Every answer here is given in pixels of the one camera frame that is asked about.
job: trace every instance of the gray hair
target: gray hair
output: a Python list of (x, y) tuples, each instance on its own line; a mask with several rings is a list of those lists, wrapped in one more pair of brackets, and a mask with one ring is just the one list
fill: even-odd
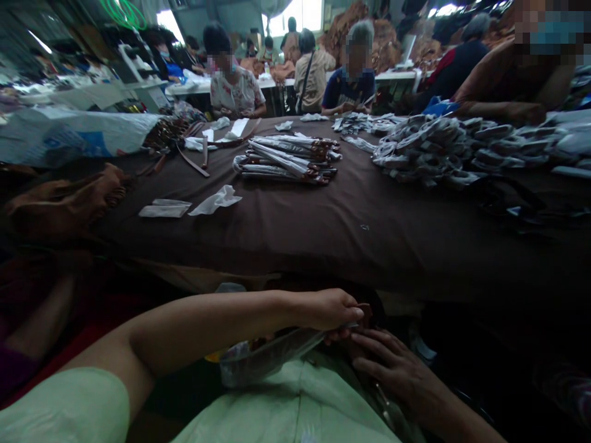
[(374, 44), (374, 25), (370, 20), (355, 23), (347, 34), (345, 50), (349, 53), (351, 46), (366, 46), (370, 51)]
[(485, 34), (488, 32), (488, 28), (490, 25), (490, 15), (488, 15), (486, 12), (478, 14), (464, 28), (464, 32), (462, 33), (462, 41), (467, 42), (468, 40), (474, 37), (476, 37), (479, 40), (482, 39), (482, 37), (484, 37)]

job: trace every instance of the beige jacket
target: beige jacket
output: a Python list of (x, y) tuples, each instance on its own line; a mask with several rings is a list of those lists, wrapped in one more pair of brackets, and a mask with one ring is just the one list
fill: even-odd
[(295, 64), (295, 91), (302, 98), (302, 111), (316, 113), (321, 111), (324, 90), (326, 89), (326, 72), (332, 71), (336, 62), (334, 57), (326, 51), (317, 50), (314, 52), (310, 74), (308, 75), (308, 83), (306, 85), (306, 93), (302, 97), (302, 89), (304, 88), (304, 79), (306, 77), (306, 70), (308, 70), (310, 56), (311, 54), (303, 54), (302, 58)]

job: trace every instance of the brown tablecloth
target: brown tablecloth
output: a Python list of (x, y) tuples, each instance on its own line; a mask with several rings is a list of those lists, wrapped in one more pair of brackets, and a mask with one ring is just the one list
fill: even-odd
[[(293, 131), (337, 138), (331, 122), (298, 117), (267, 119), (258, 135), (293, 120)], [(251, 121), (245, 133), (254, 123)], [(223, 131), (216, 133), (221, 138)], [(367, 140), (377, 139), (363, 133)], [(95, 233), (129, 256), (239, 275), (277, 271), (331, 274), (375, 289), (424, 300), (533, 306), (585, 303), (591, 257), (589, 224), (546, 231), (555, 240), (534, 244), (505, 232), (464, 193), (439, 186), (397, 183), (370, 155), (342, 143), (344, 159), (328, 186), (247, 181), (232, 170), (242, 148), (210, 152), (204, 178), (176, 157), (162, 171), (141, 178), (133, 193), (95, 226)], [(198, 164), (202, 154), (187, 154)], [(52, 173), (77, 179), (102, 169), (104, 160), (83, 160)], [(113, 161), (132, 174), (144, 155)], [(512, 173), (549, 202), (591, 206), (585, 180), (547, 171)], [(140, 218), (153, 199), (199, 204), (223, 185), (243, 199), (213, 215), (180, 219)]]

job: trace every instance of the green sleeve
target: green sleeve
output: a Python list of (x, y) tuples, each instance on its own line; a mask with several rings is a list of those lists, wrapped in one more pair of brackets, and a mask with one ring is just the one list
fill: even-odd
[(125, 385), (95, 368), (55, 374), (0, 411), (0, 442), (124, 443), (128, 427)]

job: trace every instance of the window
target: window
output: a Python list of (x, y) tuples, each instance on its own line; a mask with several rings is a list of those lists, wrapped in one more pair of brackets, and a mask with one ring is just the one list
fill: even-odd
[(172, 33), (177, 38), (179, 43), (181, 43), (181, 45), (185, 44), (183, 34), (180, 33), (177, 21), (174, 19), (174, 14), (170, 9), (158, 12), (158, 14), (156, 14), (156, 21), (160, 26), (163, 26), (169, 31), (172, 31)]
[[(287, 21), (294, 17), (297, 22), (297, 31), (308, 28), (310, 31), (322, 29), (323, 0), (292, 0), (281, 15), (273, 17), (269, 21), (269, 31), (272, 36), (280, 37), (287, 32)], [(267, 16), (263, 15), (263, 29), (267, 30)]]
[(27, 30), (27, 31), (29, 31), (29, 34), (31, 34), (33, 37), (35, 37), (35, 40), (37, 40), (37, 42), (43, 47), (43, 49), (45, 49), (45, 51), (47, 51), (48, 54), (51, 54), (53, 52), (53, 51), (51, 51), (50, 47), (47, 46), (45, 43), (43, 43), (39, 37), (37, 37), (35, 34), (33, 34), (31, 32), (31, 30)]

